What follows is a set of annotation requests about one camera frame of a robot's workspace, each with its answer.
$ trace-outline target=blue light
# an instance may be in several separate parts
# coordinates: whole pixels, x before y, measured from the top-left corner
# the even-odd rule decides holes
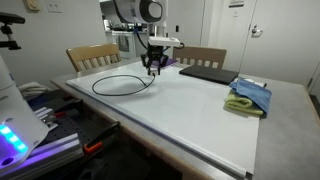
[[[9,144],[12,144],[14,148],[20,152],[25,152],[28,147],[5,125],[0,125],[0,135],[3,135]]]

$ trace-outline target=black laptop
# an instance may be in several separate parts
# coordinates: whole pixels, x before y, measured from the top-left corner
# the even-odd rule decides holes
[[[239,74],[239,72],[203,66],[190,66],[182,69],[179,73],[226,85],[229,85],[236,77],[238,77]]]

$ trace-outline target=chair backrest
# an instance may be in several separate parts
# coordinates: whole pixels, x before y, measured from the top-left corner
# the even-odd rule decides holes
[[[226,54],[227,51],[225,49],[204,47],[186,46],[183,49],[173,49],[173,59],[177,59],[182,64],[199,65],[217,69],[222,69]]]
[[[76,47],[67,49],[66,52],[77,72],[121,61],[116,44]]]

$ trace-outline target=blue cloth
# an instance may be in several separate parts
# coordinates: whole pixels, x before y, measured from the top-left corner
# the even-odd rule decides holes
[[[251,99],[265,114],[268,114],[271,91],[244,79],[232,82],[229,86],[238,95]]]

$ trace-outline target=green towel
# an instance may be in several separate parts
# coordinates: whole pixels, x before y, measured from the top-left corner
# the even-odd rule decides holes
[[[230,91],[229,95],[225,99],[225,103],[228,108],[231,108],[237,111],[242,111],[242,112],[255,114],[255,115],[263,114],[263,111],[258,107],[254,106],[253,102],[250,99],[238,96],[232,90]]]

